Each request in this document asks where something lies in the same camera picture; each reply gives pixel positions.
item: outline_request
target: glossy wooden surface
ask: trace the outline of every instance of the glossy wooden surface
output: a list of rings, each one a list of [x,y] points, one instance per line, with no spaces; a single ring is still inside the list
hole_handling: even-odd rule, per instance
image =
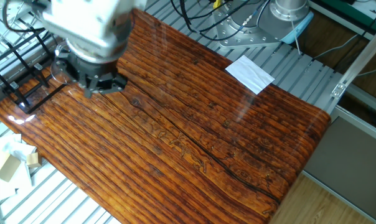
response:
[[[86,99],[67,86],[34,116],[4,100],[0,120],[122,223],[269,222],[329,116],[273,85],[254,95],[229,60],[135,20],[124,91]]]

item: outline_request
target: white paper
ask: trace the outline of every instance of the white paper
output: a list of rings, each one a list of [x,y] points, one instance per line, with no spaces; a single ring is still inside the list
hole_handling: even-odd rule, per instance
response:
[[[233,77],[255,94],[259,94],[274,78],[246,56],[240,57],[226,68]]]
[[[35,152],[36,147],[18,142],[9,142],[4,145],[2,151],[10,153],[22,162],[26,162],[27,156]]]
[[[0,179],[0,201],[15,195],[15,193],[15,188],[11,184]]]
[[[21,161],[21,164],[9,182],[0,179],[0,200],[15,195],[15,189],[28,189],[32,187],[31,175],[26,165],[26,157],[34,153],[36,147],[21,142],[21,134],[12,134],[0,138],[0,151],[10,153]]]

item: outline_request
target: cylindrical metal column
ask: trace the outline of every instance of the cylindrical metal column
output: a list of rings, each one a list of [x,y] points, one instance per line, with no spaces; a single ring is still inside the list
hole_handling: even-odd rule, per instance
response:
[[[297,21],[309,12],[307,0],[271,0],[270,10],[283,21]]]

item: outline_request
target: green panel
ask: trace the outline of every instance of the green panel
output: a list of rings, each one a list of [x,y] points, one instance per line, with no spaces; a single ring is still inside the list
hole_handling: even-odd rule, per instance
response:
[[[331,6],[335,10],[340,11],[341,13],[349,16],[351,19],[360,22],[363,25],[369,26],[373,21],[373,19],[356,10],[346,2],[342,2],[340,0],[321,0],[321,2],[327,4],[328,6]],[[376,30],[376,23],[372,26],[372,29]]]

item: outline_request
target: bolt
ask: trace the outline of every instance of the bolt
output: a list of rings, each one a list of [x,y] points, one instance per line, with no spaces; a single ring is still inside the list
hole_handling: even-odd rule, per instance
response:
[[[16,82],[12,82],[9,84],[13,89],[18,89],[19,88],[19,85],[16,83]]]

